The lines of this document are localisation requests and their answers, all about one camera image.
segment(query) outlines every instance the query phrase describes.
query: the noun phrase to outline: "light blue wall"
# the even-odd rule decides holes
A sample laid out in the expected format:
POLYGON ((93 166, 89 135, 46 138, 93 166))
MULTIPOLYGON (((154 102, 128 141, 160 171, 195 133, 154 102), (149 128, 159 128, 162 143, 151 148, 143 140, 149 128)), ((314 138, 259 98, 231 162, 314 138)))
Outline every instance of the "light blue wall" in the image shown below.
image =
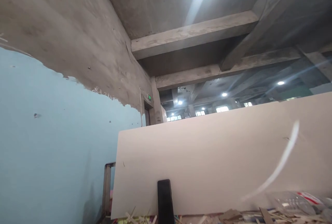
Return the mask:
POLYGON ((130 105, 0 48, 0 223, 95 223, 118 132, 140 126, 130 105))

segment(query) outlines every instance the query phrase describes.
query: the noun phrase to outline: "window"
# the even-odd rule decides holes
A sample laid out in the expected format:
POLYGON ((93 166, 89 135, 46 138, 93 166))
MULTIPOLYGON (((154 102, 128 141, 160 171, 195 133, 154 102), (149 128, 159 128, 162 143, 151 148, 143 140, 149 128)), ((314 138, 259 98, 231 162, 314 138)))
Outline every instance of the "window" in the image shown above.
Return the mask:
POLYGON ((248 103, 244 103, 245 107, 249 107, 249 106, 252 106, 252 103, 251 102, 248 102, 248 103))
POLYGON ((203 116, 205 115, 205 111, 197 111, 196 116, 203 116))
POLYGON ((228 107, 227 106, 221 106, 221 107, 218 107, 217 109, 217 112, 223 112, 223 111, 228 111, 228 107))
POLYGON ((167 118, 167 122, 177 121, 177 120, 180 120, 180 119, 182 119, 182 118, 181 118, 181 115, 178 115, 178 116, 171 116, 171 117, 167 118))

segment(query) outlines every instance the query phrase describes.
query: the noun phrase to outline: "white board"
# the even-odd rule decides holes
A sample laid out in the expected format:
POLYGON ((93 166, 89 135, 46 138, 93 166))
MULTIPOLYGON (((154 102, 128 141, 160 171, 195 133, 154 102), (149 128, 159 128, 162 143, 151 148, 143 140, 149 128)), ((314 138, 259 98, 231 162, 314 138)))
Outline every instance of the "white board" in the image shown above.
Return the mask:
POLYGON ((324 93, 120 132, 111 217, 134 207, 135 215, 157 214, 162 179, 170 179, 174 214, 269 207, 265 192, 241 198, 274 171, 296 119, 297 144, 267 191, 332 193, 330 102, 324 93))

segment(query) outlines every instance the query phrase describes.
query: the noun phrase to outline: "black object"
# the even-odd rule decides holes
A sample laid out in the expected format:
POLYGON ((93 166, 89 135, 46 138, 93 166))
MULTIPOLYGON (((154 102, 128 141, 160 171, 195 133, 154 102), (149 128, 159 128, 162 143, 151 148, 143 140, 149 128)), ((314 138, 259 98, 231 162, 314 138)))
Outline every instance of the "black object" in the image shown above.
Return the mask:
POLYGON ((158 224, 174 224, 170 180, 158 181, 158 224))

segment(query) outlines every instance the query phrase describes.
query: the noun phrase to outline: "metal frame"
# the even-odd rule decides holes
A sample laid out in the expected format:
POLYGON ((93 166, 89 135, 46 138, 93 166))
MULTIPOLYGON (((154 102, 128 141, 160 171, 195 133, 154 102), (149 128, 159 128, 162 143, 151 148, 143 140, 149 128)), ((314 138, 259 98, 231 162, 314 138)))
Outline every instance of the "metal frame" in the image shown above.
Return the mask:
POLYGON ((97 221, 101 223, 106 216, 110 216, 110 193, 111 193, 111 168, 115 167, 115 162, 105 164, 104 168, 104 186, 103 186, 103 200, 102 200, 102 213, 97 221))

